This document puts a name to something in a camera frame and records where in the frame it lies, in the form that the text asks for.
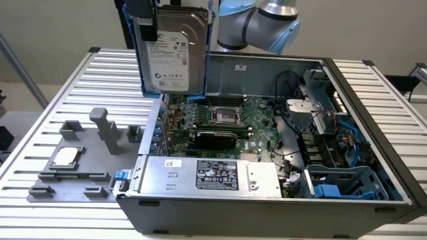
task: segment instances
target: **cpu socket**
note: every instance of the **cpu socket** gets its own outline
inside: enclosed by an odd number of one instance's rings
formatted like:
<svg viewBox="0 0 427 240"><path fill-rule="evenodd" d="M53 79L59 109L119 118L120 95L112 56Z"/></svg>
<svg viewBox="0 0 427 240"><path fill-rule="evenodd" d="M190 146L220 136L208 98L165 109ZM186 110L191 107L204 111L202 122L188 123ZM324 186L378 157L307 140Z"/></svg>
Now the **cpu socket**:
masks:
<svg viewBox="0 0 427 240"><path fill-rule="evenodd" d="M240 109L238 107L214 107L211 110L211 122L220 125L240 126Z"/></svg>

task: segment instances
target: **metal pole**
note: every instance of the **metal pole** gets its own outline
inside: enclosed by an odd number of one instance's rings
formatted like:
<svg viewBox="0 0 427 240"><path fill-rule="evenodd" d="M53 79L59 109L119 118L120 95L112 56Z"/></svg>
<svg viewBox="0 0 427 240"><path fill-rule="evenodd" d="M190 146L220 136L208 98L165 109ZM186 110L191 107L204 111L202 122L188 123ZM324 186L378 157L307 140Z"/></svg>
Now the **metal pole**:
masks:
<svg viewBox="0 0 427 240"><path fill-rule="evenodd" d="M8 62L11 63L17 75L21 78L21 81L24 82L24 84L27 85L27 88L29 89L29 92L32 93L35 99L37 100L39 104L41 105L41 107L45 109L48 106L48 100L40 90L40 88L37 87L36 83L33 82L32 78L29 77L25 68L19 60L19 58L16 57L7 40L3 37L3 34L0 32L0 49L1 52L8 60Z"/></svg>

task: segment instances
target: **warning sticker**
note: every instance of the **warning sticker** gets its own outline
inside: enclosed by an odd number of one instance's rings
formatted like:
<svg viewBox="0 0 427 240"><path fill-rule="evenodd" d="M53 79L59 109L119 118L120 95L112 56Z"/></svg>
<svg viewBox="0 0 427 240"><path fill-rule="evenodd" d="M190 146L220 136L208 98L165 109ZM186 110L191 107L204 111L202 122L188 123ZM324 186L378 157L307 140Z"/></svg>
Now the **warning sticker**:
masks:
<svg viewBox="0 0 427 240"><path fill-rule="evenodd" d="M247 66L246 65L236 65L234 70L236 71L246 71L247 70Z"/></svg>
<svg viewBox="0 0 427 240"><path fill-rule="evenodd" d="M164 166L167 168L180 168L183 165L183 160L180 159L167 159L164 160Z"/></svg>
<svg viewBox="0 0 427 240"><path fill-rule="evenodd" d="M157 31L148 42L151 81L163 91L188 90L188 39L182 32Z"/></svg>
<svg viewBox="0 0 427 240"><path fill-rule="evenodd" d="M239 190L238 162L199 160L195 186L198 189Z"/></svg>

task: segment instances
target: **slotted aluminum surface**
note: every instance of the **slotted aluminum surface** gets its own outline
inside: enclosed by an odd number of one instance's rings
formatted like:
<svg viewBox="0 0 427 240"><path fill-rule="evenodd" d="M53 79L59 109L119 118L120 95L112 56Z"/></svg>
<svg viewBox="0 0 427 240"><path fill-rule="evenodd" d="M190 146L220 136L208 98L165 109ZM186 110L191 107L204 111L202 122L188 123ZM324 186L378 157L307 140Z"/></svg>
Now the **slotted aluminum surface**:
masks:
<svg viewBox="0 0 427 240"><path fill-rule="evenodd" d="M143 236L137 233L116 203L29 203L25 199L28 189L36 182L37 172L43 170L60 141L61 122L75 119L83 122L83 127L95 127L88 120L91 109L107 107L108 119L115 120L119 128L125 128L128 124L144 126L151 101L141 97L133 51L101 49L99 53L88 53L0 168L1 239L167 239L164 235ZM427 217L420 217L406 225L384 225L360 239L424 240L426 226ZM206 236L194 239L224 237Z"/></svg>
<svg viewBox="0 0 427 240"><path fill-rule="evenodd" d="M375 66L335 60L355 94L427 193L427 122Z"/></svg>

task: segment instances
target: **white wall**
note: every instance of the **white wall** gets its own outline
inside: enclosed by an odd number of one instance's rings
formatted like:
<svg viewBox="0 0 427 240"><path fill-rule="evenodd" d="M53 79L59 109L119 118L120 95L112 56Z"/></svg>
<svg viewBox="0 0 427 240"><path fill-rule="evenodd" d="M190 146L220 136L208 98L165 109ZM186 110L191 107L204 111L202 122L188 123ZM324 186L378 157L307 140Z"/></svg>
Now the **white wall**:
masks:
<svg viewBox="0 0 427 240"><path fill-rule="evenodd" d="M92 46L125 48L113 0L0 0L0 31L37 83L63 84ZM20 82L0 53L0 82Z"/></svg>
<svg viewBox="0 0 427 240"><path fill-rule="evenodd" d="M298 0L298 8L286 54L372 60L386 74L427 62L426 0ZM0 0L0 30L37 83L64 83L91 46L125 48L113 0ZM0 81L20 81L1 55Z"/></svg>

